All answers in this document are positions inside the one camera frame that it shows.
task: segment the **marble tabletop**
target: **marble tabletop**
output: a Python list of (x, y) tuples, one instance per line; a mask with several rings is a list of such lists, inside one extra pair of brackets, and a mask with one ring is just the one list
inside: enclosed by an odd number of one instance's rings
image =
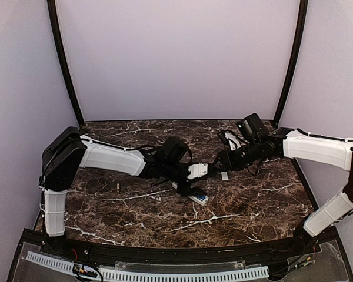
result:
[[(194, 161), (212, 162), (224, 148), (218, 130), (237, 131), (235, 122), (88, 122), (81, 132), (125, 147), (161, 145), (178, 136), (189, 145)], [(257, 177), (246, 170), (228, 175), (229, 181), (218, 175), (198, 182), (209, 196), (209, 202), (200, 206), (178, 195), (170, 182), (151, 187), (152, 179), (79, 169), (66, 200), (67, 236), (132, 247), (232, 246), (290, 237), (313, 211), (289, 159), (266, 160)], [(41, 220), (36, 230), (41, 230)]]

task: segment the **white wall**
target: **white wall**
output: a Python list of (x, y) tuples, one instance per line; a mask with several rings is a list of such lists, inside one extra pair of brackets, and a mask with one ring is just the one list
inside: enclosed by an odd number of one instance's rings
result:
[[(353, 137), (353, 0), (312, 0), (297, 69), (281, 126)], [(343, 186), (348, 173), (300, 161), (318, 203)], [(353, 215), (338, 225), (353, 269)]]
[(41, 153), (69, 125), (46, 0), (0, 0), (0, 281), (39, 210)]
[(85, 120), (273, 118), (299, 0), (58, 0)]

